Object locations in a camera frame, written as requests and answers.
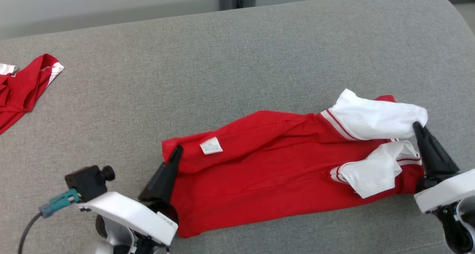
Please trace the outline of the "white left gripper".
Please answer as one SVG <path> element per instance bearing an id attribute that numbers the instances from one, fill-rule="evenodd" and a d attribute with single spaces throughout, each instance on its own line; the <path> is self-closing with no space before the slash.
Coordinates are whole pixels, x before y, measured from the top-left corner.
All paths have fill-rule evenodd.
<path id="1" fill-rule="evenodd" d="M 169 203 L 178 174 L 183 147 L 178 145 L 167 161 L 157 169 L 146 187 L 138 196 L 139 201 L 163 201 Z M 178 224 L 161 212 L 153 212 L 144 204 L 121 195 L 118 192 L 106 192 L 85 203 L 79 203 L 80 209 L 90 209 L 119 225 L 123 225 L 139 234 L 150 236 L 153 241 L 170 246 L 178 229 Z"/>

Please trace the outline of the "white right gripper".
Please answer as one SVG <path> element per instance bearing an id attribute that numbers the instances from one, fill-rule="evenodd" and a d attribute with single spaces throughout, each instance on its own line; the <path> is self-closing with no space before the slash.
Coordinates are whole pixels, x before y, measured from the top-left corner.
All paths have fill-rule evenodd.
<path id="1" fill-rule="evenodd" d="M 427 177 L 451 177 L 414 195 L 422 213 L 475 195 L 475 170 L 458 174 L 460 168 L 429 129 L 413 123 L 417 145 Z"/>

